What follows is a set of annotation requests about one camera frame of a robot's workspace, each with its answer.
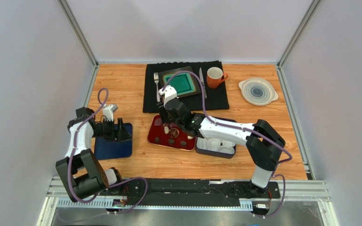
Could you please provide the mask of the dark blue box lid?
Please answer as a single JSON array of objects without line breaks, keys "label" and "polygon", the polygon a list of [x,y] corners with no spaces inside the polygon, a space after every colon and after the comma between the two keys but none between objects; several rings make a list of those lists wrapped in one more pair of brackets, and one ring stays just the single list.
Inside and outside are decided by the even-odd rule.
[{"label": "dark blue box lid", "polygon": [[132,139],[127,141],[109,141],[103,137],[95,138],[94,155],[97,160],[127,158],[132,155]]}]

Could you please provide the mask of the metal serving tongs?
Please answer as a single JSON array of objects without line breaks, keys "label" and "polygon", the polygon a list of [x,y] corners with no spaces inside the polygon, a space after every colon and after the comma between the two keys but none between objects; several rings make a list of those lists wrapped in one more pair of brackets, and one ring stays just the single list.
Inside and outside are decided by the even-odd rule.
[{"label": "metal serving tongs", "polygon": [[160,114],[160,117],[161,117],[161,121],[162,121],[162,127],[163,127],[163,131],[164,131],[164,127],[165,126],[168,126],[168,123],[167,123],[167,111],[165,110],[164,107],[160,108],[159,109],[159,114]]}]

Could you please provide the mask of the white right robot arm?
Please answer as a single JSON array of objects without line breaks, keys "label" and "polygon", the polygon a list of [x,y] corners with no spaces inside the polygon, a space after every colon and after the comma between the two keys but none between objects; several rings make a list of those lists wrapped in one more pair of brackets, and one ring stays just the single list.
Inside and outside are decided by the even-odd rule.
[{"label": "white right robot arm", "polygon": [[244,146],[255,164],[251,184],[261,189],[268,186],[285,151],[286,142],[267,121],[225,121],[207,114],[193,113],[178,99],[166,104],[159,102],[157,107],[163,123],[175,124],[189,137],[216,138]]}]

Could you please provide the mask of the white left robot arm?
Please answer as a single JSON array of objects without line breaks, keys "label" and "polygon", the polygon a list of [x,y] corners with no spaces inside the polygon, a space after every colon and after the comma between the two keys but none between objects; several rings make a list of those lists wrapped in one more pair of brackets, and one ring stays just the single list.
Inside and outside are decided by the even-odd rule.
[{"label": "white left robot arm", "polygon": [[103,121],[95,121],[95,112],[87,107],[76,109],[76,118],[69,121],[70,144],[65,157],[56,162],[57,173],[73,202],[88,203],[93,196],[120,183],[122,178],[115,168],[103,170],[91,150],[93,138],[109,142],[130,141],[132,136],[122,118],[113,118],[117,105],[103,108]]}]

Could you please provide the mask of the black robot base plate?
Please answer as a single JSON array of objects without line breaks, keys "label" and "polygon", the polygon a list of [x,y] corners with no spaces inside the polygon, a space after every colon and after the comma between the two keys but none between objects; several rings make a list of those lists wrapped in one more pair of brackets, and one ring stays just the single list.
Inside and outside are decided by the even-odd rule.
[{"label": "black robot base plate", "polygon": [[126,198],[127,205],[166,207],[237,207],[240,199],[278,199],[279,186],[270,182],[266,189],[254,189],[250,181],[203,179],[136,179],[102,192],[103,195]]}]

